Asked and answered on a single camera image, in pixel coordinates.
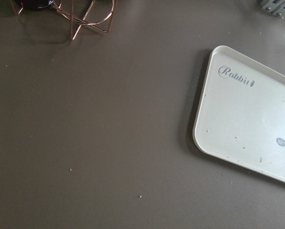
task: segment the logo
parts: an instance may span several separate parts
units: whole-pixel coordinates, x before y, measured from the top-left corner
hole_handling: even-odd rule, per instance
[[[219,76],[221,76],[224,79],[232,78],[232,79],[237,80],[238,82],[243,83],[245,85],[248,85],[250,87],[253,87],[255,84],[254,80],[250,81],[246,77],[239,75],[238,73],[232,72],[232,70],[226,66],[222,66],[221,68],[219,68],[218,73],[219,73]]]

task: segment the gray metal bracket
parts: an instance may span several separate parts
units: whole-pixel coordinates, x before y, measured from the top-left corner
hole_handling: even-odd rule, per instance
[[[262,0],[260,4],[262,9],[269,11],[276,17],[285,16],[285,0]]]

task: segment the gray tabletop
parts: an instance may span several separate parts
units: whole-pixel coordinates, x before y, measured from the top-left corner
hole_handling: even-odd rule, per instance
[[[0,0],[0,229],[285,229],[284,183],[192,139],[211,50],[285,75],[285,17],[120,0],[110,33],[68,29]]]

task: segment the tray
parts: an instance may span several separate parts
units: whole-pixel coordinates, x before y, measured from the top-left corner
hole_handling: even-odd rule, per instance
[[[193,127],[204,153],[285,182],[285,76],[213,50]]]

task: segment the metal holder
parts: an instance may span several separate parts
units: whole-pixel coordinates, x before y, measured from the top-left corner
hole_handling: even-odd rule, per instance
[[[79,17],[74,15],[74,0],[71,0],[71,12],[67,12],[67,11],[62,9],[62,0],[58,0],[58,1],[52,0],[51,6],[59,14],[61,14],[63,17],[67,18],[70,21],[70,38],[71,38],[71,41],[73,41],[76,38],[80,28],[83,25],[93,27],[93,28],[95,28],[101,32],[104,32],[104,33],[108,33],[110,31],[111,25],[112,25],[112,20],[113,20],[113,15],[115,13],[115,9],[116,9],[118,0],[112,0],[112,8],[111,8],[110,12],[102,20],[97,21],[97,22],[88,22],[85,19],[88,16],[88,14],[90,13],[90,11],[92,10],[95,2],[96,2],[96,0],[91,0],[90,6],[86,10],[84,16],[82,18],[79,18]],[[14,6],[13,0],[10,0],[10,3],[11,3],[11,6],[13,8],[15,15],[19,15],[22,12],[22,10],[24,9],[23,6],[21,6],[19,9],[16,9]],[[107,20],[109,20],[108,28],[106,30],[100,28],[99,25],[104,23]]]
[[[269,11],[272,15],[282,18],[285,16],[285,0],[263,0],[262,9]]]

